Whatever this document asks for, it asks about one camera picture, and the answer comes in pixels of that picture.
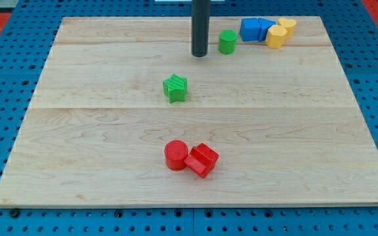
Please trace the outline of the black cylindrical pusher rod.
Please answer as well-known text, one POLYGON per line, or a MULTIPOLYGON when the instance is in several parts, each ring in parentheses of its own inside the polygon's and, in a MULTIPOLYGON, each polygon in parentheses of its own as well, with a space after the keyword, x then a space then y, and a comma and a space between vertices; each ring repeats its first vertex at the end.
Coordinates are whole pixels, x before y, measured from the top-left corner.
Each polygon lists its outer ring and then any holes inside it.
POLYGON ((192 1, 192 55, 204 57, 208 51, 210 0, 192 1))

